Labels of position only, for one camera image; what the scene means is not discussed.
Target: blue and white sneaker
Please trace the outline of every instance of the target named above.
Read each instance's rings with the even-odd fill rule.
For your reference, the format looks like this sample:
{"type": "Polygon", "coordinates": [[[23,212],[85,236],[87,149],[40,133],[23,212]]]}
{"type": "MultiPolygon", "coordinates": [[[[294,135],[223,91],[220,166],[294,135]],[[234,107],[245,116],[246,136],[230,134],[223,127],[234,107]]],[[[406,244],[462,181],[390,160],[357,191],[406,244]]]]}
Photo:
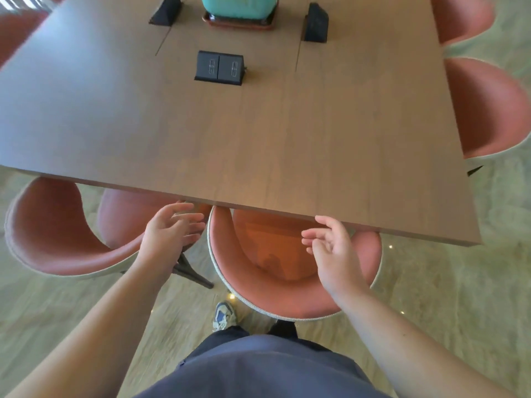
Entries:
{"type": "Polygon", "coordinates": [[[236,312],[232,305],[228,301],[219,302],[214,313],[214,321],[212,321],[214,332],[237,325],[237,322],[236,312]]]}

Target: person's left hand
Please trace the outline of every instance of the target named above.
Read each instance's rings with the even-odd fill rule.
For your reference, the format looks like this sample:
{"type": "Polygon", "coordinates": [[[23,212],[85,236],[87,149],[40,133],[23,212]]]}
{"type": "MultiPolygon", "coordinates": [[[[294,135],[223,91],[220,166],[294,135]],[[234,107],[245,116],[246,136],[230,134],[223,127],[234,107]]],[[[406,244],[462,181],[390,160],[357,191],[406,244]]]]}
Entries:
{"type": "Polygon", "coordinates": [[[190,211],[192,203],[166,205],[155,214],[145,228],[144,238],[133,268],[143,267],[166,281],[179,259],[183,246],[195,243],[201,237],[205,224],[201,213],[190,211]]]}

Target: black chair leg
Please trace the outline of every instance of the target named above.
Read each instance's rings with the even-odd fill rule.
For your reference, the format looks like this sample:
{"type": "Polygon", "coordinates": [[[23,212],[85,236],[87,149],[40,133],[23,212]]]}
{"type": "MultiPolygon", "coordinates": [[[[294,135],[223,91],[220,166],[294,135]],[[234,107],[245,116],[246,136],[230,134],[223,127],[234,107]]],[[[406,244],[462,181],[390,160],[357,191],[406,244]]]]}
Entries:
{"type": "Polygon", "coordinates": [[[481,165],[480,167],[476,167],[475,169],[472,169],[472,170],[469,170],[467,172],[467,175],[468,177],[472,176],[475,172],[477,172],[479,169],[481,169],[483,167],[483,165],[481,165]]]}
{"type": "Polygon", "coordinates": [[[212,289],[214,287],[212,282],[194,271],[183,253],[181,253],[177,264],[175,264],[175,267],[173,267],[173,273],[189,279],[190,281],[194,281],[195,283],[198,283],[199,285],[208,289],[212,289]]]}

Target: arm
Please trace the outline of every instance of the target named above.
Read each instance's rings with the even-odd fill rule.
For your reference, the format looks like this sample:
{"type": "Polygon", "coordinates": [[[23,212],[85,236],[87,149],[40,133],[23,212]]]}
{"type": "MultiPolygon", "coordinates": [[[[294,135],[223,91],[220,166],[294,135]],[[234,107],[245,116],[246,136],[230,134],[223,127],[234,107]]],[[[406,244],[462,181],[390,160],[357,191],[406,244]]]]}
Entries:
{"type": "Polygon", "coordinates": [[[183,245],[197,241],[203,214],[162,208],[148,223],[136,261],[79,325],[7,398],[116,397],[160,288],[183,245]]]}
{"type": "Polygon", "coordinates": [[[376,299],[341,222],[327,216],[315,220],[329,228],[303,231],[302,243],[315,256],[323,286],[348,315],[399,396],[514,397],[376,299]]]}

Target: table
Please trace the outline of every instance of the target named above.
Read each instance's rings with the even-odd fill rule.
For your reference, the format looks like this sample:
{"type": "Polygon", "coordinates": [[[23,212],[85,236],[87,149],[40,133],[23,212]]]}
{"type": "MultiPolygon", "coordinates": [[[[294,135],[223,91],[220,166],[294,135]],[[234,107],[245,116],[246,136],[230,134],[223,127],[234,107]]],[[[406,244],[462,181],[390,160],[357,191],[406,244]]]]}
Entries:
{"type": "Polygon", "coordinates": [[[0,70],[0,164],[458,245],[481,243],[429,0],[280,0],[270,32],[183,0],[65,0],[0,70]],[[309,1],[328,43],[301,42],[309,1]],[[194,81],[242,54],[243,86],[194,81]]]}

